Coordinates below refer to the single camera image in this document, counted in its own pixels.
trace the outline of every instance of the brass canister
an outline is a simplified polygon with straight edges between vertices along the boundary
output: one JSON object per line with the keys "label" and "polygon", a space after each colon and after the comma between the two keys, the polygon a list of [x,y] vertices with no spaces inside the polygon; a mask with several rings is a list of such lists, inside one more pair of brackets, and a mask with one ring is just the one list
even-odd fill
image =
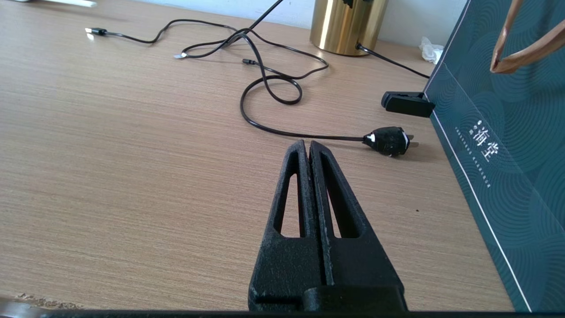
{"label": "brass canister", "polygon": [[316,0],[310,42],[341,55],[367,55],[357,43],[373,49],[387,0]]}

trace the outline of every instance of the cable connector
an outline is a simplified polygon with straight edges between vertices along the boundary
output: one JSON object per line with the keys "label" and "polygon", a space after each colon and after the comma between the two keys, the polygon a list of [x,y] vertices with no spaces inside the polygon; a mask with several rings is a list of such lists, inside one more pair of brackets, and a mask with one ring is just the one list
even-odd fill
{"label": "cable connector", "polygon": [[405,154],[408,147],[417,147],[418,143],[410,142],[413,138],[400,127],[383,127],[365,135],[363,143],[381,154],[394,157]]}
{"label": "cable connector", "polygon": [[247,58],[244,58],[243,60],[241,60],[241,62],[243,62],[244,64],[249,64],[249,65],[256,65],[257,64],[257,61],[254,61],[252,59],[247,59]]}
{"label": "cable connector", "polygon": [[102,29],[102,28],[84,28],[84,30],[87,33],[91,33],[91,34],[95,34],[95,35],[101,35],[101,36],[104,36],[104,35],[106,35],[106,33],[108,33],[108,30]]}

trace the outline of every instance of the black cable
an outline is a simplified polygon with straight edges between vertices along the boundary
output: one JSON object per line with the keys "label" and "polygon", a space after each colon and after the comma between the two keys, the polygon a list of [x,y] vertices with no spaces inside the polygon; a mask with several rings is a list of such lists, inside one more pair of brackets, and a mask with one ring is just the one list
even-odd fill
{"label": "black cable", "polygon": [[[119,36],[119,37],[123,37],[123,38],[127,38],[129,40],[133,40],[133,41],[137,41],[140,43],[145,43],[145,44],[153,44],[156,43],[161,35],[174,23],[178,23],[178,22],[195,22],[195,23],[202,23],[202,24],[207,24],[207,25],[213,25],[216,27],[223,27],[223,28],[228,28],[232,31],[234,31],[234,34],[230,35],[228,38],[224,39],[224,40],[219,40],[219,41],[214,41],[214,42],[207,42],[207,43],[199,43],[199,44],[194,44],[194,45],[190,45],[187,48],[183,49],[181,51],[180,55],[177,55],[177,58],[203,58],[203,57],[207,57],[211,54],[216,53],[218,50],[220,49],[225,49],[227,48],[230,44],[238,41],[239,39],[243,39],[247,42],[247,44],[249,44],[251,50],[253,51],[253,53],[255,54],[255,58],[257,59],[257,61],[253,61],[250,59],[244,59],[243,63],[245,64],[249,64],[249,65],[257,65],[259,66],[259,69],[261,71],[261,78],[257,79],[256,81],[252,82],[251,84],[249,84],[245,89],[244,92],[241,96],[240,99],[240,111],[241,111],[241,115],[242,117],[245,119],[245,121],[247,121],[247,123],[249,123],[250,125],[259,128],[261,130],[270,132],[272,134],[276,134],[276,135],[282,135],[282,136],[289,136],[289,137],[296,137],[296,138],[312,138],[312,139],[331,139],[331,140],[346,140],[346,141],[363,141],[363,137],[350,137],[350,136],[325,136],[325,135],[310,135],[310,134],[299,134],[299,133],[295,133],[295,132],[288,132],[288,131],[282,131],[282,130],[277,130],[274,128],[270,128],[267,127],[265,125],[262,125],[256,121],[254,121],[253,119],[251,119],[245,112],[245,97],[247,95],[247,93],[249,93],[249,91],[255,87],[256,85],[258,85],[259,83],[264,83],[265,88],[267,89],[267,92],[271,95],[271,97],[273,99],[275,99],[276,101],[278,101],[281,104],[285,104],[285,105],[294,105],[297,104],[298,102],[300,102],[300,100],[302,99],[302,87],[300,87],[300,85],[298,84],[298,82],[296,82],[296,80],[301,80],[304,79],[306,77],[308,77],[309,75],[315,73],[315,72],[319,72],[321,70],[325,70],[326,68],[329,67],[328,62],[326,62],[324,59],[317,57],[313,54],[310,54],[308,52],[305,51],[301,51],[295,48],[291,48],[290,46],[286,46],[286,45],[282,45],[282,44],[278,44],[275,42],[271,42],[268,41],[264,38],[262,38],[260,35],[258,35],[253,28],[261,21],[265,18],[265,16],[267,16],[280,2],[282,2],[283,0],[277,0],[263,15],[261,15],[261,17],[259,17],[259,19],[257,19],[255,22],[253,22],[253,24],[248,27],[248,28],[243,28],[243,29],[235,29],[233,27],[230,27],[229,25],[224,25],[224,24],[218,24],[218,23],[212,23],[212,22],[207,22],[207,21],[201,21],[201,20],[191,20],[191,19],[177,19],[177,20],[173,20],[170,21],[169,23],[167,23],[167,25],[165,25],[165,27],[163,27],[158,33],[157,36],[155,36],[154,39],[152,40],[142,40],[139,38],[135,38],[135,37],[131,37],[131,36],[127,36],[121,33],[114,33],[114,32],[108,32],[108,30],[105,29],[100,29],[100,28],[93,28],[93,29],[88,29],[90,30],[90,33],[94,33],[94,34],[98,34],[98,35],[109,35],[109,36]],[[270,67],[266,67],[263,64],[263,59],[261,58],[261,55],[259,54],[259,50],[257,49],[257,47],[255,46],[255,44],[253,43],[253,41],[250,39],[250,37],[247,35],[248,33],[252,33],[253,35],[255,35],[258,39],[260,39],[261,41],[273,45],[273,46],[277,46],[279,48],[283,48],[286,50],[290,50],[299,54],[303,54],[306,55],[308,57],[314,58],[316,60],[318,60],[319,62],[321,62],[323,64],[323,66],[316,68],[314,70],[311,70],[309,72],[307,72],[304,75],[301,76],[291,76],[288,74],[285,74],[283,72],[274,70]],[[210,51],[203,53],[203,54],[198,54],[198,55],[191,55],[188,54],[188,51],[201,47],[201,46],[210,46],[210,45],[216,45],[214,48],[212,48]],[[267,75],[266,72],[272,72],[275,75]],[[292,84],[298,91],[298,97],[293,99],[293,100],[286,100],[283,99],[279,96],[277,96],[272,90],[271,87],[269,86],[269,80],[283,80],[286,81],[287,83]]]}
{"label": "black cable", "polygon": [[367,49],[366,47],[364,47],[363,45],[361,45],[361,43],[357,43],[357,46],[356,46],[355,48],[358,49],[358,50],[361,50],[361,51],[365,51],[365,52],[369,53],[370,55],[372,55],[372,56],[374,56],[374,57],[378,57],[378,58],[380,58],[380,59],[383,59],[383,60],[385,60],[385,61],[387,61],[387,62],[389,62],[389,63],[392,63],[392,64],[394,64],[394,65],[396,65],[396,66],[400,66],[400,67],[402,67],[402,68],[405,68],[405,69],[411,71],[412,73],[415,73],[415,74],[420,75],[420,76],[423,77],[423,78],[429,79],[429,76],[428,76],[428,75],[422,74],[422,73],[420,73],[420,72],[418,72],[418,71],[415,71],[415,70],[413,70],[413,69],[411,69],[411,68],[409,68],[409,67],[407,67],[407,66],[404,66],[404,65],[402,65],[402,64],[400,64],[400,63],[398,63],[398,62],[395,62],[395,61],[389,59],[388,57],[382,56],[381,54],[379,54],[379,53],[377,53],[377,52],[375,52],[375,51],[369,50],[369,49]]}

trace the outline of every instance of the black power plug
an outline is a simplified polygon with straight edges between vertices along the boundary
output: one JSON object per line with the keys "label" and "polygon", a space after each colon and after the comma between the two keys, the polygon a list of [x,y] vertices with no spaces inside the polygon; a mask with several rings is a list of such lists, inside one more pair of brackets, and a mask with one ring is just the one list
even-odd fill
{"label": "black power plug", "polygon": [[418,143],[410,142],[413,138],[400,127],[383,127],[365,135],[363,143],[381,154],[394,157],[405,154],[408,147],[417,147]]}

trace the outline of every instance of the white tissue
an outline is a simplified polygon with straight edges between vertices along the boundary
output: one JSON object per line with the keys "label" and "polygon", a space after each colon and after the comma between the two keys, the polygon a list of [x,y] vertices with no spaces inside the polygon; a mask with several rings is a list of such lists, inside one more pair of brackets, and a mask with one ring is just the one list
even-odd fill
{"label": "white tissue", "polygon": [[434,64],[440,61],[441,54],[444,52],[443,45],[432,44],[425,36],[422,37],[422,44],[418,47],[422,50],[422,57]]}

